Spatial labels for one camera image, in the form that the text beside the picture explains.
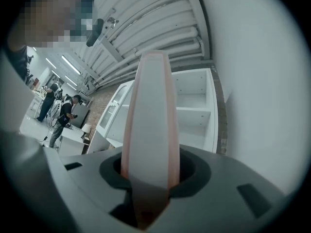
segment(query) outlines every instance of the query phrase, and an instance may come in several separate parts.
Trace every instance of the white cabinet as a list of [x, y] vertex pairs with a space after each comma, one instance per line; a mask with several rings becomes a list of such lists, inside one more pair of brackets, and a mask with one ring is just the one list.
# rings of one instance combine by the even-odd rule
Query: white cabinet
[[107, 137], [116, 115], [119, 113], [121, 105], [123, 104], [129, 90], [133, 86], [133, 83], [133, 81], [129, 81], [121, 84], [102, 114], [96, 127], [96, 131], [98, 131], [103, 137]]
[[[172, 75], [175, 84], [179, 142], [216, 152], [218, 113], [210, 69], [180, 71]], [[96, 133], [100, 133], [115, 147], [123, 145], [133, 84], [134, 81], [129, 81], [119, 86], [96, 127]]]

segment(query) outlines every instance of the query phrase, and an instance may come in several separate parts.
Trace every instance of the white desk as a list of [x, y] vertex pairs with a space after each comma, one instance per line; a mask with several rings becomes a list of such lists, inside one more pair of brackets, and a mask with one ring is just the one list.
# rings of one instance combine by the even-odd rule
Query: white desk
[[38, 110], [39, 110], [39, 107], [40, 107], [40, 104], [43, 102], [44, 100], [44, 97], [41, 96], [41, 94], [39, 92], [34, 92], [33, 91], [33, 94], [34, 94], [34, 99], [33, 101], [31, 102], [31, 105], [30, 105], [30, 109], [32, 110], [34, 105], [37, 104], [37, 109], [35, 110], [35, 115], [34, 115], [34, 118], [36, 118], [37, 116], [37, 113], [38, 113]]
[[81, 136], [83, 131], [75, 126], [72, 126], [72, 130], [69, 128], [64, 128], [61, 134], [62, 141], [59, 146], [59, 156], [72, 156], [81, 155], [85, 143]]

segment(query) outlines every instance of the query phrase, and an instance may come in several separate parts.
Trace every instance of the black t-shirt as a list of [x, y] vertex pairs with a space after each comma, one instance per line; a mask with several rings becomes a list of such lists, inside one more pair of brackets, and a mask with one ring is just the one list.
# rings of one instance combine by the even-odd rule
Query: black t-shirt
[[48, 99], [51, 99], [51, 98], [54, 98], [54, 92], [57, 91], [58, 89], [58, 84], [57, 83], [54, 83], [50, 86], [50, 89], [53, 91], [53, 92], [48, 92], [47, 95], [46, 95], [46, 98]]
[[59, 123], [62, 126], [65, 126], [67, 123], [69, 123], [70, 118], [66, 116], [66, 113], [71, 114], [72, 109], [72, 99], [70, 99], [71, 103], [67, 102], [64, 103], [62, 108], [60, 109], [60, 118], [58, 119]]

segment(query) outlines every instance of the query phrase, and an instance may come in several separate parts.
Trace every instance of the fluorescent light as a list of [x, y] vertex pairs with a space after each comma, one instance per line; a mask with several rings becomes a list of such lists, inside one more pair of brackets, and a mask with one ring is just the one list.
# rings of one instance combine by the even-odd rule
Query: fluorescent light
[[63, 55], [62, 58], [64, 61], [66, 61], [66, 63], [73, 69], [75, 70], [76, 73], [78, 73], [79, 75], [81, 74], [81, 72], [79, 72]]
[[72, 85], [70, 85], [69, 83], [67, 83], [72, 89], [77, 90], [76, 88], [73, 88]]
[[48, 58], [45, 58], [45, 59], [56, 69], [56, 66], [54, 66], [52, 62], [48, 60]]
[[56, 74], [56, 72], [54, 72], [53, 70], [51, 70], [52, 71], [52, 73], [54, 73], [58, 78], [60, 78], [57, 74]]
[[66, 75], [65, 75], [65, 77], [67, 78], [67, 79], [69, 79], [75, 86], [78, 86], [74, 81], [72, 81], [70, 78], [68, 78]]

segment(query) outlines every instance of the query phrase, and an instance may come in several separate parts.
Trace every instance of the brick wall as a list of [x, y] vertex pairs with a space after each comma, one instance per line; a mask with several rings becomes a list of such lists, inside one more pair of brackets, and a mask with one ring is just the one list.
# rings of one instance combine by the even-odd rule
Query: brick wall
[[114, 85], [106, 89], [96, 91], [91, 95], [91, 97], [93, 97], [93, 101], [89, 108], [90, 112], [86, 118], [86, 123], [91, 125], [91, 132], [89, 134], [90, 140], [93, 138], [99, 119], [118, 87], [119, 85]]
[[212, 67], [211, 73], [214, 80], [216, 98], [217, 98], [217, 108], [218, 108], [218, 140], [216, 153], [225, 154], [227, 151], [227, 113], [225, 110], [225, 100], [223, 94], [223, 88], [220, 83], [217, 70]]

